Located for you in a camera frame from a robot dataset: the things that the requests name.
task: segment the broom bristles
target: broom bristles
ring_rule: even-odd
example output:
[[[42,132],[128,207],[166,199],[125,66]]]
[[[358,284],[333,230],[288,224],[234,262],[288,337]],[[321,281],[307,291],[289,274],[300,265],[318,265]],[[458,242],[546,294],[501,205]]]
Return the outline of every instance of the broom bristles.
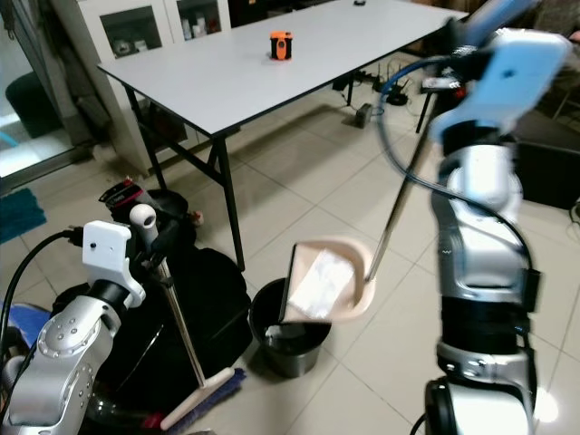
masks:
[[[242,381],[246,378],[246,372],[243,369],[234,369],[234,375],[227,380],[221,387],[207,397],[203,402],[188,412],[181,420],[171,426],[167,433],[169,435],[179,435],[185,429],[188,429],[195,421],[206,415],[214,406],[227,399],[237,392],[242,386]]]

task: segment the white knob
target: white knob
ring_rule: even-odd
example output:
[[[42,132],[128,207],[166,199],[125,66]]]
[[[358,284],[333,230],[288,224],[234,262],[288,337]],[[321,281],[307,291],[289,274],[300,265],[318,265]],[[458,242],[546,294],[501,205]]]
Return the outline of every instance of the white knob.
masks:
[[[147,204],[139,204],[131,209],[129,220],[139,232],[139,235],[145,243],[145,247],[149,251],[151,249],[151,243],[159,235],[157,227],[155,226],[155,221],[157,220],[155,210]]]

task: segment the red and black object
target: red and black object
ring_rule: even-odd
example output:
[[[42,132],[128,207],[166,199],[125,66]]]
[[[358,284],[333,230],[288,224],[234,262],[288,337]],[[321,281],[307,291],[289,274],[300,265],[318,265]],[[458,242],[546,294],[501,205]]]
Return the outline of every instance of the red and black object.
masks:
[[[272,44],[272,59],[287,61],[292,58],[292,39],[290,32],[272,32],[270,43]]]

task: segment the cabinet door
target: cabinet door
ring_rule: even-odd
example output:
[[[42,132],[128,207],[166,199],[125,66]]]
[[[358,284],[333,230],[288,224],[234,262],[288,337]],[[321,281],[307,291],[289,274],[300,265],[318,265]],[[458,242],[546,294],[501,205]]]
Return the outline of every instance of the cabinet door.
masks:
[[[231,28],[227,0],[165,0],[165,7],[175,43],[195,38],[198,20],[207,34]]]
[[[79,7],[102,62],[173,44],[159,0],[86,0]]]

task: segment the broom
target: broom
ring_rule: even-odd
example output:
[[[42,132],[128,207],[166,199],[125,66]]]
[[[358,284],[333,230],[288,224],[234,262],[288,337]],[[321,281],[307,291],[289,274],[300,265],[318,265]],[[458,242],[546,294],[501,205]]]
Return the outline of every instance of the broom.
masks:
[[[140,232],[145,245],[150,249],[153,240],[158,237],[155,226],[155,210],[146,204],[139,204],[130,211],[130,222]],[[198,389],[192,392],[175,410],[161,421],[161,428],[170,434],[178,434],[194,421],[209,412],[214,406],[239,390],[246,374],[242,369],[227,367],[211,378],[206,379],[199,363],[198,356],[189,337],[189,331],[181,308],[175,286],[172,284],[171,273],[167,261],[163,259],[158,267],[160,277],[166,283],[163,288],[169,301],[169,307],[175,317],[179,333],[188,351],[193,372],[198,379]]]

